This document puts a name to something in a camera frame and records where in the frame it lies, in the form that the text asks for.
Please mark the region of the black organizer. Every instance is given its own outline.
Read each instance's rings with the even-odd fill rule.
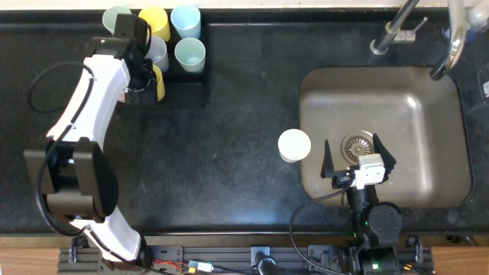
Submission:
[[[200,41],[206,47],[206,64],[202,73],[186,72],[175,57],[175,46],[182,40],[168,14],[168,24],[170,24],[170,40],[167,44],[167,54],[169,67],[163,74],[165,96],[154,104],[129,105],[122,102],[117,103],[117,108],[203,108],[206,102],[206,72],[208,71],[209,48],[207,47],[206,21],[201,17]]]

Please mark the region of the wooden floor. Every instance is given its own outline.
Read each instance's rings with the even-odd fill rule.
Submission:
[[[489,247],[433,247],[436,274],[488,275]],[[57,248],[0,248],[0,275],[53,275]]]

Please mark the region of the sink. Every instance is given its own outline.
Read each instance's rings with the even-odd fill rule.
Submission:
[[[312,144],[301,162],[312,198],[333,192],[321,179],[324,141],[336,170],[372,154],[378,134],[397,160],[389,181],[377,185],[381,201],[398,206],[460,204],[472,187],[457,85],[433,81],[425,67],[347,67],[313,70],[300,87],[300,128]],[[341,205],[340,197],[323,201]]]

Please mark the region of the drain strainer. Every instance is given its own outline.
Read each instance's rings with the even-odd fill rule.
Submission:
[[[358,157],[373,154],[372,137],[373,135],[367,131],[356,131],[347,135],[342,142],[343,157],[350,164],[357,164]]]

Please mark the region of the faucet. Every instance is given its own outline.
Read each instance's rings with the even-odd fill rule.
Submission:
[[[389,50],[389,44],[392,43],[412,43],[416,38],[416,31],[426,22],[423,22],[413,31],[402,31],[401,25],[404,23],[409,14],[414,10],[419,0],[408,0],[403,7],[397,12],[397,15],[391,22],[385,25],[384,30],[378,39],[371,42],[370,48],[377,55],[386,54]],[[463,0],[447,0],[449,5],[450,16],[450,44],[449,51],[445,58],[440,61],[438,66],[433,67],[429,75],[433,80],[440,80],[445,76],[457,63],[464,50],[465,35],[467,28],[465,24],[465,7]]]

